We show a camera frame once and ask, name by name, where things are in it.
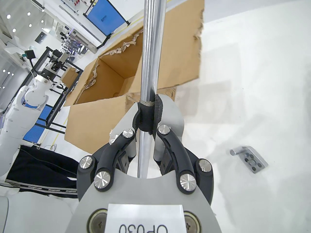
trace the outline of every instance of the blue panel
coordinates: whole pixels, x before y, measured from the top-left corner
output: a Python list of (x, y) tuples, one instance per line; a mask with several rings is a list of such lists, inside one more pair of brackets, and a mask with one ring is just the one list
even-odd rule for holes
[[(44, 107), (44, 109), (42, 110), (39, 118), (41, 119), (46, 119), (49, 115), (49, 113), (51, 112), (52, 110), (52, 107), (51, 106), (48, 106), (46, 105)], [(41, 125), (45, 125), (45, 122), (44, 121), (41, 121), (41, 120), (37, 120), (37, 123), (38, 124), (41, 124)], [(24, 140), (25, 141), (30, 141), (30, 142), (35, 142), (35, 143), (38, 143), (42, 133), (44, 131), (44, 128), (40, 127), (40, 126), (37, 126), (37, 125), (34, 125), (24, 136)]]
[(125, 21), (107, 0), (98, 0), (87, 18), (98, 27), (104, 35), (112, 33)]

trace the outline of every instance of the gray metal plate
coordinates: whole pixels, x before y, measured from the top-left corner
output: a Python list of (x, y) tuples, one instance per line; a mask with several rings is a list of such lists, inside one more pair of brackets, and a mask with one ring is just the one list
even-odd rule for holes
[(114, 183), (107, 192), (99, 192), (92, 184), (84, 194), (66, 233), (85, 233), (89, 216), (109, 203), (173, 205), (182, 204), (184, 211), (194, 213), (201, 222), (202, 233), (220, 233), (220, 227), (204, 195), (197, 187), (193, 194), (185, 195), (176, 186), (175, 171), (153, 179), (131, 177), (115, 171)]

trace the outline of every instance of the small cardboard box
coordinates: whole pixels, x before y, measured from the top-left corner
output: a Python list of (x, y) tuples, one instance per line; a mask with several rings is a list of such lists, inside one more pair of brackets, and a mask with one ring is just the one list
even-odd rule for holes
[(67, 88), (69, 88), (73, 84), (77, 76), (78, 73), (76, 72), (76, 70), (73, 67), (69, 67), (66, 69), (65, 73), (61, 76), (60, 80)]
[[(175, 86), (199, 77), (204, 0), (188, 0), (165, 15), (158, 92), (174, 99)], [(116, 40), (83, 71), (65, 105), (65, 140), (89, 153), (139, 101), (143, 23)]]

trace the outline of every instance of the screw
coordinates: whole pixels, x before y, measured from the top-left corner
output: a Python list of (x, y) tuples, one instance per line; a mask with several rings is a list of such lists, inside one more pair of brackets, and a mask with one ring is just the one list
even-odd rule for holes
[(193, 191), (197, 186), (197, 182), (191, 174), (185, 173), (180, 176), (180, 185), (186, 191)]
[(93, 162), (92, 157), (85, 156), (84, 158), (81, 159), (79, 165), (82, 169), (87, 169), (91, 166), (92, 162)]
[(199, 219), (191, 212), (184, 211), (187, 233), (201, 233)]
[(104, 232), (107, 220), (107, 210), (100, 209), (93, 213), (89, 219), (88, 232), (102, 233)]
[(98, 190), (102, 190), (105, 187), (107, 187), (107, 185), (110, 182), (110, 174), (109, 172), (106, 171), (102, 171), (96, 174), (95, 178), (94, 178), (94, 186), (98, 189)]
[(250, 166), (254, 166), (254, 165), (256, 165), (255, 160), (249, 160), (249, 165), (250, 165)]
[(199, 167), (202, 172), (210, 172), (212, 170), (210, 162), (206, 159), (201, 159), (199, 161)]
[(167, 135), (170, 132), (170, 128), (167, 125), (160, 125), (158, 131), (163, 135)]
[(109, 139), (109, 143), (110, 143), (110, 145), (112, 144), (112, 143), (114, 143), (114, 141), (117, 139), (119, 137), (119, 135), (113, 135), (113, 136), (110, 136), (110, 139)]
[(133, 136), (133, 134), (134, 134), (134, 132), (133, 132), (133, 130), (130, 129), (130, 128), (124, 130), (123, 133), (122, 133), (123, 137), (125, 137), (125, 138), (127, 138), (127, 139), (131, 138), (131, 137)]

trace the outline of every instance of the white paper label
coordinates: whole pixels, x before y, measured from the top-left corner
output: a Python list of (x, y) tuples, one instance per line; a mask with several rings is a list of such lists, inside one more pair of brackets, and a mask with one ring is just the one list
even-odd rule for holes
[(186, 233), (182, 205), (109, 204), (105, 232)]

